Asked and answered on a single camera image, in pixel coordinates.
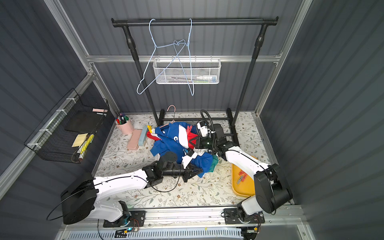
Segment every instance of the mounting plate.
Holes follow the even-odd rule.
[[[255,214],[258,215],[259,220],[261,221],[260,223],[265,223],[263,212],[257,212]],[[237,217],[236,208],[224,209],[224,216],[225,224],[254,223],[257,225],[257,220],[255,220],[255,218],[252,218],[249,222],[241,222],[240,219]]]
[[[139,227],[144,226],[145,211],[129,211],[129,212],[131,213],[132,218],[136,219],[139,222]],[[130,223],[128,224],[128,226],[126,226],[126,228],[127,227],[133,227],[134,222],[135,222],[135,220],[130,221]],[[117,221],[116,222],[109,222],[107,220],[104,220],[103,227],[120,227],[120,226],[118,226]]]

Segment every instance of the blue wire hanger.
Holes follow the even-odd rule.
[[[189,50],[189,39],[190,39],[190,36],[191,36],[191,31],[192,31],[192,19],[190,18],[189,20],[191,21],[191,26],[190,26],[190,29],[189,29],[189,34],[188,34],[188,41],[186,42],[184,39],[180,40],[180,41],[176,41],[174,40],[173,43],[171,44],[168,44],[168,45],[164,45],[164,46],[157,46],[156,43],[155,43],[155,40],[153,39],[153,36],[152,36],[152,32],[151,32],[151,23],[152,21],[154,21],[156,19],[152,18],[150,21],[149,21],[149,25],[148,25],[148,28],[149,28],[149,33],[151,34],[151,38],[152,38],[152,42],[153,44],[155,45],[155,49],[153,50],[152,52],[152,55],[151,55],[151,58],[149,59],[148,63],[147,63],[147,66],[145,67],[145,70],[144,70],[144,73],[143,73],[143,78],[141,79],[141,81],[139,82],[139,85],[137,86],[137,89],[136,89],[136,92],[137,94],[142,94],[154,81],[156,81],[156,79],[161,75],[163,74],[163,72],[171,65],[171,63],[176,59],[178,58],[179,59],[179,63],[180,63],[180,66],[181,66],[181,69],[183,70],[183,73],[184,73],[184,76],[185,76],[185,79],[187,80],[187,83],[188,83],[188,87],[189,87],[189,91],[191,92],[191,95],[193,96],[195,94],[195,84],[193,83],[193,80],[192,80],[192,62],[191,62],[191,52]],[[183,47],[180,49],[180,51],[177,52],[176,50],[176,46],[179,46],[179,45],[183,45]],[[148,68],[148,65],[149,63],[151,62],[152,60],[152,57],[153,57],[153,54],[155,53],[156,49],[157,48],[164,48],[164,47],[168,47],[168,46],[173,46],[175,52],[176,52],[176,56],[172,59],[172,61],[168,64],[168,66],[166,68],[163,69],[163,71],[155,78],[153,79],[153,81],[148,84],[148,86],[146,88],[144,88],[143,91],[141,91],[139,93],[139,87],[141,85],[141,82],[143,82],[144,80],[144,77],[145,77],[145,73],[147,71],[147,68]],[[179,58],[179,53],[183,50],[183,48],[187,46],[187,49],[188,49],[188,53],[189,53],[189,65],[190,65],[190,79],[192,81],[192,88],[193,88],[193,91],[189,85],[189,81],[188,81],[188,78],[187,78],[187,74],[185,73],[185,70],[183,68],[183,65],[181,64],[181,60]]]

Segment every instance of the white mesh basket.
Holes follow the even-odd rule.
[[[192,59],[192,81],[191,81],[191,68],[189,61],[181,62],[181,68],[178,59],[175,59],[167,69],[165,69],[170,61],[154,60],[153,70],[157,84],[218,84],[220,79],[221,62],[218,60],[211,60],[199,62]]]

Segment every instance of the pink hanger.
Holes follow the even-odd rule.
[[[174,111],[173,111],[173,120],[172,120],[172,122],[170,122],[170,123],[174,123],[175,122],[175,113],[176,113],[176,107],[174,106],[174,105],[169,105],[169,107],[168,107],[168,109],[167,109],[167,112],[169,111],[169,108],[170,107],[174,107]]]

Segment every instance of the pen holder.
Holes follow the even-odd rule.
[[[131,134],[131,133],[133,132],[133,130],[135,129],[135,128],[133,127],[133,124],[132,124],[132,122],[131,122],[131,119],[129,119],[126,123],[121,124],[121,125],[118,125],[116,122],[115,122],[115,124],[116,124],[116,127],[117,127],[118,129],[120,129],[121,132],[122,132],[124,135]]]

